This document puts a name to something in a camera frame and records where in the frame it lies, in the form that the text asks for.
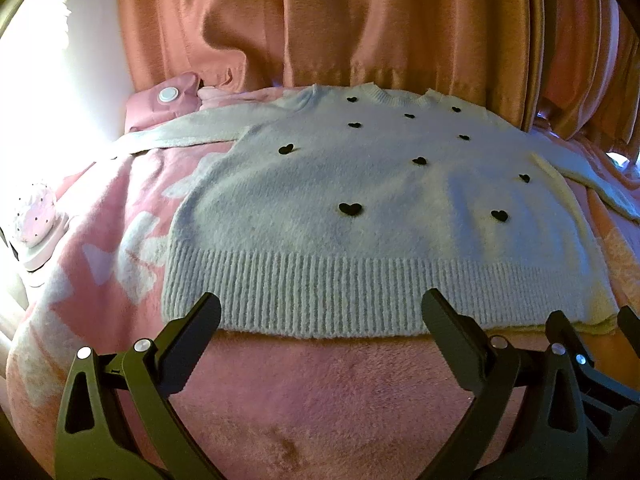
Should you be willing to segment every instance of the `white base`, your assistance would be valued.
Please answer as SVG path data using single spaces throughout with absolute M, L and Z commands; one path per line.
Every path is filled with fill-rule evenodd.
M 21 244 L 15 244 L 15 250 L 18 253 L 18 261 L 28 270 L 36 270 L 43 266 L 52 257 L 56 244 L 65 235 L 68 229 L 69 216 L 66 213 L 60 213 L 58 218 L 54 220 L 55 224 L 50 229 L 44 239 L 31 248 Z

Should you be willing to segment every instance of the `silver bolt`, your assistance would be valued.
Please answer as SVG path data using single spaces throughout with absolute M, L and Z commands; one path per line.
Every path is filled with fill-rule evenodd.
M 136 344 L 133 345 L 133 349 L 136 352 L 146 352 L 151 348 L 151 341 L 149 339 L 139 339 Z
M 494 335 L 491 339 L 491 346 L 497 348 L 499 350 L 504 350 L 507 348 L 507 340 L 503 338 L 501 335 Z
M 551 351 L 556 355 L 564 355 L 566 349 L 560 343 L 553 343 L 551 345 Z
M 91 349 L 88 346 L 83 346 L 78 350 L 78 359 L 87 359 L 91 355 Z

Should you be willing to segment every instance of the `fleece blanket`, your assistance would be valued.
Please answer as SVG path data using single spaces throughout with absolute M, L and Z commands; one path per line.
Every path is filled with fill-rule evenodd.
M 84 345 L 123 351 L 162 330 L 159 298 L 173 214 L 206 165 L 229 148 L 203 144 L 102 161 L 59 190 L 70 230 L 46 266 L 42 294 L 18 328 L 6 371 L 15 429 L 50 474 L 76 351 Z M 612 185 L 626 190 L 640 183 L 583 148 L 575 146 Z M 602 247 L 618 304 L 637 308 L 637 224 L 597 193 L 568 183 Z M 540 334 L 506 335 L 523 348 L 546 346 Z M 619 333 L 584 337 L 602 371 L 638 386 L 638 360 Z M 511 399 L 485 462 L 504 445 L 521 395 Z M 143 455 L 159 465 L 130 398 L 120 398 Z M 400 480 L 424 469 L 471 397 L 427 335 L 296 340 L 219 331 L 170 401 L 230 480 Z

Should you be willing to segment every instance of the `knit sweater with hearts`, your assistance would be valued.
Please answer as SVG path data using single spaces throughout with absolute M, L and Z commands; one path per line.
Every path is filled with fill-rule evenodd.
M 562 175 L 638 211 L 578 155 L 485 108 L 431 90 L 313 86 L 151 135 L 120 149 L 237 140 L 174 217 L 165 321 L 210 291 L 224 330 L 417 335 L 437 287 L 485 329 L 541 326 L 553 310 L 611 328 L 606 265 Z

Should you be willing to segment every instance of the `sweater collar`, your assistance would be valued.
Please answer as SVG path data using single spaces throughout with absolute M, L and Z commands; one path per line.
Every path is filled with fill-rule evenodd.
M 424 95 L 414 94 L 413 92 L 407 92 L 402 90 L 383 90 L 375 83 L 366 83 L 359 85 L 356 88 L 360 89 L 363 94 L 367 95 L 370 99 L 377 103 L 385 104 L 393 107 L 418 105 L 421 107 L 429 106 L 433 102 L 439 102 L 442 99 L 442 94 L 429 88 Z

